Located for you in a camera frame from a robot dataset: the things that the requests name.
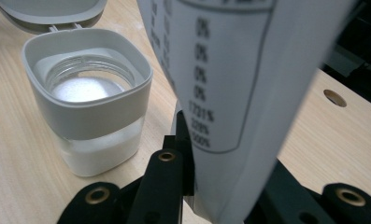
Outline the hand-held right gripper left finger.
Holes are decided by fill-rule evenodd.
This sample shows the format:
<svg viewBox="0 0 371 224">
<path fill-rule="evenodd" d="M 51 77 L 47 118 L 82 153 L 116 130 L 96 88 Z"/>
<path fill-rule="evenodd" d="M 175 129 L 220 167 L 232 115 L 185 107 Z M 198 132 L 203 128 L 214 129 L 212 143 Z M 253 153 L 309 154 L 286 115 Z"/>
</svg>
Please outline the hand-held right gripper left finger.
<svg viewBox="0 0 371 224">
<path fill-rule="evenodd" d="M 174 117 L 175 133 L 164 137 L 163 148 L 175 149 L 183 158 L 183 195 L 194 195 L 194 161 L 192 141 L 182 110 Z"/>
</svg>

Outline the white and blue pouch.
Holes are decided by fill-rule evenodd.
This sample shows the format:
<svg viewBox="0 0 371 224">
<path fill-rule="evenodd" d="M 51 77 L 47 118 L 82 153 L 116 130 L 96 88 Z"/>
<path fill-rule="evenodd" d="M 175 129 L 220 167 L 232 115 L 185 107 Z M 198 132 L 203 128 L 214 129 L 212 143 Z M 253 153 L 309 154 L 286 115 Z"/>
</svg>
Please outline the white and blue pouch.
<svg viewBox="0 0 371 224">
<path fill-rule="evenodd" d="M 241 224 L 356 0 L 136 1 L 191 137 L 191 207 Z"/>
</svg>

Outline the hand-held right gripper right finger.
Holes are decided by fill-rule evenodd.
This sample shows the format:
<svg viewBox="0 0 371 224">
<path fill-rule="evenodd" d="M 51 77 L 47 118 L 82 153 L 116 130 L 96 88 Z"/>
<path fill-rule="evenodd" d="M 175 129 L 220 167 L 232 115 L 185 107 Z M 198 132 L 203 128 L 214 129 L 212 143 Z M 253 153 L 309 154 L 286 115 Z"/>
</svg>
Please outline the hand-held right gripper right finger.
<svg viewBox="0 0 371 224">
<path fill-rule="evenodd" d="M 333 220 L 278 161 L 245 224 L 333 224 Z"/>
</svg>

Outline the clear jar with grey lid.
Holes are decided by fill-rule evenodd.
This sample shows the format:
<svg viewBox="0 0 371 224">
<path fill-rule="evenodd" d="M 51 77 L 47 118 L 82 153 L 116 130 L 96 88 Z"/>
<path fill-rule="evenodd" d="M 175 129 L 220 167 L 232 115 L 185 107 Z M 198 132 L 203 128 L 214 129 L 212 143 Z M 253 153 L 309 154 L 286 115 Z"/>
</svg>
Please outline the clear jar with grey lid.
<svg viewBox="0 0 371 224">
<path fill-rule="evenodd" d="M 37 106 L 69 169 L 99 175 L 138 149 L 152 69 L 124 36 L 97 29 L 107 0 L 0 0 L 33 34 L 21 58 Z"/>
</svg>

